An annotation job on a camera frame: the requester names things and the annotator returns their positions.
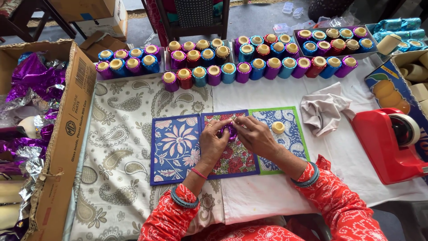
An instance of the mg logo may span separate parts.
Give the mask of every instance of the mg logo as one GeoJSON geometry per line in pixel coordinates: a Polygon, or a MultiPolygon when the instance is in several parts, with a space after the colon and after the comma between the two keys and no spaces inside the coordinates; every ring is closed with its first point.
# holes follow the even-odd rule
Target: mg logo
{"type": "Polygon", "coordinates": [[[65,125],[65,130],[67,131],[67,134],[69,136],[72,136],[76,133],[76,125],[72,120],[69,120],[67,124],[65,125]]]}

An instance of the blue bangle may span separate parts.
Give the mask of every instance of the blue bangle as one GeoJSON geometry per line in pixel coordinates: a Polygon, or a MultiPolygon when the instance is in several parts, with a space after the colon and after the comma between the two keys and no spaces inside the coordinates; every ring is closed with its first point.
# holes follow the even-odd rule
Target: blue bangle
{"type": "Polygon", "coordinates": [[[296,186],[298,186],[298,187],[309,187],[318,180],[318,177],[320,175],[320,170],[318,169],[317,165],[315,165],[315,163],[312,163],[312,162],[309,162],[309,163],[314,167],[314,175],[308,181],[305,181],[305,182],[298,182],[298,181],[291,179],[291,181],[296,186]]]}
{"type": "Polygon", "coordinates": [[[199,203],[198,197],[196,197],[196,202],[194,203],[185,202],[177,196],[177,193],[175,192],[175,190],[177,190],[177,187],[174,187],[171,189],[171,198],[174,200],[175,203],[185,208],[196,208],[198,206],[198,203],[199,203]]]}

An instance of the red thread bracelet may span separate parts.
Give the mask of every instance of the red thread bracelet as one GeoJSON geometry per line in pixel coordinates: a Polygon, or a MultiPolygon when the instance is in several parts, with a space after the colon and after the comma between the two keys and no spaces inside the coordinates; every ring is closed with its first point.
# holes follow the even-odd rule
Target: red thread bracelet
{"type": "Polygon", "coordinates": [[[196,174],[198,174],[199,176],[203,177],[205,180],[208,178],[204,175],[202,175],[202,173],[200,173],[198,170],[196,170],[194,167],[191,168],[192,171],[194,171],[196,174]]]}

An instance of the red bandhani sleeve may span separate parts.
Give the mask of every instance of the red bandhani sleeve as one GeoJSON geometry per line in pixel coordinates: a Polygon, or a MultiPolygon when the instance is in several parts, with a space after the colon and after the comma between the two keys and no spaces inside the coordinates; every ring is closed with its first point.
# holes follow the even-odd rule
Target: red bandhani sleeve
{"type": "MultiPolygon", "coordinates": [[[[196,201],[195,195],[183,184],[177,187],[176,193],[185,202],[196,201]]],[[[143,224],[138,241],[179,241],[186,234],[199,207],[200,203],[196,208],[184,208],[175,203],[171,198],[171,191],[167,191],[143,224]]]]}
{"type": "MultiPolygon", "coordinates": [[[[307,188],[296,189],[321,212],[333,240],[387,241],[379,223],[372,218],[373,210],[331,173],[330,162],[318,155],[316,165],[320,171],[318,180],[307,188]]],[[[308,164],[297,181],[308,181],[313,175],[314,167],[308,164]]]]}

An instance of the white tablecloth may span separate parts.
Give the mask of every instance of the white tablecloth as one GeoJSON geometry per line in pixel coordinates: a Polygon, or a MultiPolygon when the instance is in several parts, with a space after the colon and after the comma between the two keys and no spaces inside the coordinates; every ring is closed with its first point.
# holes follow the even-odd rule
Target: white tablecloth
{"type": "MultiPolygon", "coordinates": [[[[316,162],[318,154],[326,157],[332,163],[332,171],[340,170],[344,182],[369,206],[389,200],[428,200],[428,186],[421,178],[383,185],[343,115],[338,130],[325,137],[315,137],[302,122],[302,96],[337,81],[342,84],[342,96],[353,100],[351,109],[355,112],[379,108],[364,82],[364,77],[374,69],[373,63],[366,58],[342,79],[335,76],[330,79],[277,77],[275,80],[249,80],[246,84],[221,83],[213,87],[214,112],[296,106],[311,161],[316,162]]],[[[221,190],[226,224],[316,211],[284,174],[221,179],[221,190]]]]}

